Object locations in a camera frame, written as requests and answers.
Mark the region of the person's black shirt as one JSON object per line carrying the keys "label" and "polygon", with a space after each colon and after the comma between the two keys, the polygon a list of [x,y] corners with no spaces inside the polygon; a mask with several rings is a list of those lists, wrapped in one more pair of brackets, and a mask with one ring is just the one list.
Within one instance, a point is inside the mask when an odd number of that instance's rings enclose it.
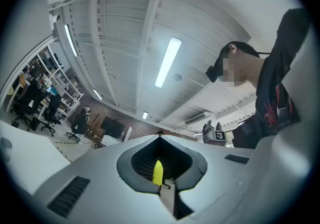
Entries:
{"label": "person's black shirt", "polygon": [[259,75],[255,114],[233,130],[235,148],[254,149],[267,136],[275,135],[300,120],[282,80],[304,42],[312,20],[304,8],[289,9],[282,17],[270,55]]}

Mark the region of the black wall television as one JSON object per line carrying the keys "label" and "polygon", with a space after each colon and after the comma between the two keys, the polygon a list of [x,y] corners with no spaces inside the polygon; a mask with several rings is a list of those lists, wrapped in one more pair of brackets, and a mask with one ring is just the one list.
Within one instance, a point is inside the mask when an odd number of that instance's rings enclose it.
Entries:
{"label": "black wall television", "polygon": [[100,127],[105,131],[105,135],[119,138],[125,128],[125,125],[115,119],[105,117]]}

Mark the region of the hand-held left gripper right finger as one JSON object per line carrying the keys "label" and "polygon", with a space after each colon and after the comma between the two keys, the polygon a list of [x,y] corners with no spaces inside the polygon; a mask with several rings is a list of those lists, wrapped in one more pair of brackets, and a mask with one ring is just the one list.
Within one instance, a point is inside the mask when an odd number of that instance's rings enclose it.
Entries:
{"label": "hand-held left gripper right finger", "polygon": [[189,221],[217,200],[252,154],[252,149],[160,137],[159,156],[175,184],[173,215],[177,222]]}

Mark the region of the white air conditioner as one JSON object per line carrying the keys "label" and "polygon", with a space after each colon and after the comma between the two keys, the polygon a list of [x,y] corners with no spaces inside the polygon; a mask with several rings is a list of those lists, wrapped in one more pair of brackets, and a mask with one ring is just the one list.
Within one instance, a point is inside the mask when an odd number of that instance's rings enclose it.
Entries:
{"label": "white air conditioner", "polygon": [[192,118],[190,118],[189,120],[186,120],[184,122],[185,125],[189,125],[189,124],[193,124],[193,123],[196,123],[198,121],[201,121],[207,117],[210,117],[211,116],[211,113],[210,112],[203,112],[203,113],[200,113],[199,115],[196,115]]}

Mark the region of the white table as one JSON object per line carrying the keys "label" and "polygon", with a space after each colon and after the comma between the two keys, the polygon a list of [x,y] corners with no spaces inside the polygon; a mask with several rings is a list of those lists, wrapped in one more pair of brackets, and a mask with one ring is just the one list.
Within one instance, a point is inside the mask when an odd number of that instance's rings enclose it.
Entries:
{"label": "white table", "polygon": [[0,159],[15,183],[31,195],[49,177],[70,164],[48,137],[21,130],[2,120]]}

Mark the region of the white metal shelf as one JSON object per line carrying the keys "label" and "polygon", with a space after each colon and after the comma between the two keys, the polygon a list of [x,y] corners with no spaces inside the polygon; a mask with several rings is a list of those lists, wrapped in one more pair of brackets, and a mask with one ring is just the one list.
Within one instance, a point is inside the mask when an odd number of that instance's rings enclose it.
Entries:
{"label": "white metal shelf", "polygon": [[70,66],[64,57],[60,44],[53,42],[36,54],[23,69],[23,78],[27,86],[33,79],[39,80],[43,75],[47,76],[51,82],[48,88],[49,95],[58,94],[61,97],[55,116],[62,124],[71,116],[83,96],[78,90],[77,80],[69,78],[66,74]]}

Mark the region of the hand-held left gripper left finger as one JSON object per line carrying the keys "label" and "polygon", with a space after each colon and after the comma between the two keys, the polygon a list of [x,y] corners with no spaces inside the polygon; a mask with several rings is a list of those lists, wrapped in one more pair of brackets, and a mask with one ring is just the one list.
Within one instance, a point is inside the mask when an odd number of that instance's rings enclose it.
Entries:
{"label": "hand-held left gripper left finger", "polygon": [[158,195],[134,191],[117,171],[122,153],[155,139],[149,135],[92,150],[49,177],[33,196],[48,206],[73,178],[81,177],[89,184],[64,223],[173,224],[175,218]]}

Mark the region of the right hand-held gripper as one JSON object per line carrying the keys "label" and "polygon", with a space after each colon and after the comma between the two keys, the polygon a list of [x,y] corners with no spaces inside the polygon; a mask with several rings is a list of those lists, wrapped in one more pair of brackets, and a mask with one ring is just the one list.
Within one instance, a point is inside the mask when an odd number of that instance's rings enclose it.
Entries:
{"label": "right hand-held gripper", "polygon": [[216,124],[216,127],[213,127],[211,120],[207,121],[203,126],[202,139],[205,144],[223,147],[226,146],[228,141],[220,122]]}

